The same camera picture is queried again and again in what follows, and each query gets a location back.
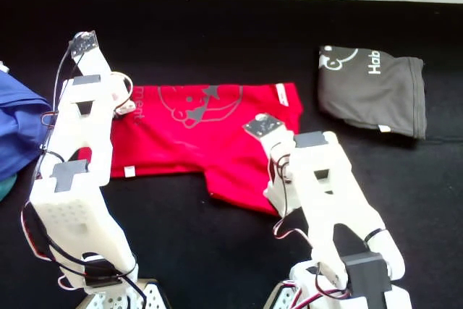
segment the white plastic part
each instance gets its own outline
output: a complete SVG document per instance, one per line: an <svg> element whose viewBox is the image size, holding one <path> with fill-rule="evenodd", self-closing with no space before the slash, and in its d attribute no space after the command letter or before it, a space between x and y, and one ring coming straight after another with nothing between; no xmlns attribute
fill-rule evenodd
<svg viewBox="0 0 463 309"><path fill-rule="evenodd" d="M47 147L65 161L80 148L90 147L92 159L88 168L94 174L97 186L109 182L111 171L113 147L110 133L114 113L112 83L102 78L100 82L74 85L74 79L67 80L58 105L59 115ZM91 111L82 115L77 103L86 101L93 102ZM54 165L60 162L56 156L47 153L41 165L42 176L49 177Z"/></svg>
<svg viewBox="0 0 463 309"><path fill-rule="evenodd" d="M123 77L112 77L111 70L99 48L75 57L84 75L99 75L99 79L69 79L63 84L58 105L58 116L51 137L46 144L48 153L40 167L41 178L36 179L30 193L33 205L48 236L66 253L82 261L105 258L133 282L137 281L138 265L121 227L109 214L100 186L109 181L112 157L110 141L114 108L121 98L114 91L127 89ZM81 114L79 103L92 102L90 113ZM90 147L92 158L88 172L75 174L70 188L55 192L56 178L51 177L54 166L65 161L82 147ZM55 259L73 271L83 274L84 266L70 261L50 247ZM97 253L84 260L85 253ZM125 298L132 288L126 282L106 287L88 287L79 274L61 268L72 287L83 288L87 293L105 292L107 295Z"/></svg>
<svg viewBox="0 0 463 309"><path fill-rule="evenodd" d="M9 68L3 64L3 61L0 61L0 70L8 74Z"/></svg>
<svg viewBox="0 0 463 309"><path fill-rule="evenodd" d="M302 289L302 294L298 302L302 302L305 298L318 294L318 290L315 288L315 274L308 271L309 268L316 268L316 266L317 262L315 261L305 261L291 268L289 278ZM318 276L318 283L324 290L333 289L333 285L324 276ZM408 292L395 285L392 285L391 291L384 293L384 298L387 308L412 309ZM368 309L368 304L364 297L348 300L333 300L328 297L322 297L310 304L310 309Z"/></svg>
<svg viewBox="0 0 463 309"><path fill-rule="evenodd" d="M101 195L94 173L74 175L71 189L55 192L56 178L44 177L34 182L30 194L37 214L50 238L67 253L83 259L84 253L103 256L121 272L130 272L129 278L137 281L137 266L121 227L111 217ZM84 267L73 263L56 252L51 252L61 264L83 273ZM106 291L87 288L84 279L66 269L61 269L73 287L83 287L87 293ZM114 285L111 291L124 291L126 283Z"/></svg>
<svg viewBox="0 0 463 309"><path fill-rule="evenodd" d="M77 35L90 34L86 32L78 33ZM104 55L101 53L99 46L89 49L83 54L73 57L74 62L79 67L83 75L100 75L102 80L109 80L107 87L111 91L113 97L113 108L127 99L127 88L124 84L124 74L120 72L112 72ZM119 115L128 114L136 109L135 103L131 100L126 101L120 106L116 113Z"/></svg>
<svg viewBox="0 0 463 309"><path fill-rule="evenodd" d="M352 165L339 145L333 132L324 132L326 143L305 148L296 148L294 134L284 125L260 139L264 151L275 165L282 154L288 154L288 165L284 176L275 175L270 180L264 195L277 208L281 216L285 212L284 186L286 188L288 212L302 206L309 226L308 239L312 259L321 263L322 274L343 289L348 276L333 241L334 226L344 224L361 240L377 229L386 226L379 213L367 202L357 180L352 174ZM318 179L318 171L328 170L328 176ZM404 259L391 235L379 233L368 245L385 259L392 279L404 274Z"/></svg>
<svg viewBox="0 0 463 309"><path fill-rule="evenodd" d="M405 274L404 258L389 231L381 231L368 240L368 248L374 253L380 253L389 265L391 280L401 279Z"/></svg>

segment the perforated panel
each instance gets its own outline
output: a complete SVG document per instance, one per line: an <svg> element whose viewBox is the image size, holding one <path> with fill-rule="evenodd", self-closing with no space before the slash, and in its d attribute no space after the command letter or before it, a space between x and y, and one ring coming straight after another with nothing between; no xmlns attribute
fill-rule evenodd
<svg viewBox="0 0 463 309"><path fill-rule="evenodd" d="M164 303L159 288L156 284L147 284L143 293L146 295L146 309L168 309ZM143 299L137 295L137 300L131 302L128 308L127 296L106 297L105 294L94 295L85 307L86 309L142 309Z"/></svg>

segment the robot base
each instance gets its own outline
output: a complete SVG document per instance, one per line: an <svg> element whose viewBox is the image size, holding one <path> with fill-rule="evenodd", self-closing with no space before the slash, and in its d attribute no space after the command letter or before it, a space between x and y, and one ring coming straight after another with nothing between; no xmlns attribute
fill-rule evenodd
<svg viewBox="0 0 463 309"><path fill-rule="evenodd" d="M146 309L171 309L155 279L138 279L137 286L146 295ZM142 298L137 296L137 304L130 305L127 297L107 298L104 293L88 295L76 309L141 309Z"/></svg>

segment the folded shirt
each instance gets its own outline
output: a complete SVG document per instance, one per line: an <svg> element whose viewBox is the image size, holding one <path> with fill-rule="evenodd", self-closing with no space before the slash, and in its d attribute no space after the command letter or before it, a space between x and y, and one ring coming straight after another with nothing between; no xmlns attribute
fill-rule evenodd
<svg viewBox="0 0 463 309"><path fill-rule="evenodd" d="M112 177L203 172L212 197L276 213L266 155L243 126L269 113L298 132L294 84L136 86L132 99L137 109L112 124Z"/></svg>
<svg viewBox="0 0 463 309"><path fill-rule="evenodd" d="M0 181L13 176L40 153L46 135L47 101L0 70Z"/></svg>
<svg viewBox="0 0 463 309"><path fill-rule="evenodd" d="M321 111L355 127L424 139L423 62L364 48L320 48Z"/></svg>

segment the black mat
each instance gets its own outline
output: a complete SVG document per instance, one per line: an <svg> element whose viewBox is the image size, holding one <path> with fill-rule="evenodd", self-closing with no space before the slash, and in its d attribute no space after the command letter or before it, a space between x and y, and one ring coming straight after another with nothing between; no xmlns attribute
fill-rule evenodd
<svg viewBox="0 0 463 309"><path fill-rule="evenodd" d="M0 4L0 59L47 98L67 40L92 29L113 69L137 84L295 81L305 106L302 130L337 132L366 197L405 257L399 284L414 308L463 308L463 6L337 0ZM315 56L322 43L423 59L428 140L413 143L320 115ZM84 294L61 290L58 270L32 256L20 231L30 173L29 166L0 203L1 307L73 308ZM201 174L114 180L103 191L138 256L140 276L156 277L174 309L262 308L290 267L309 256L298 236L271 236L275 219L210 199ZM295 217L292 223L303 226ZM336 230L336 240L343 254L361 250L346 229Z"/></svg>

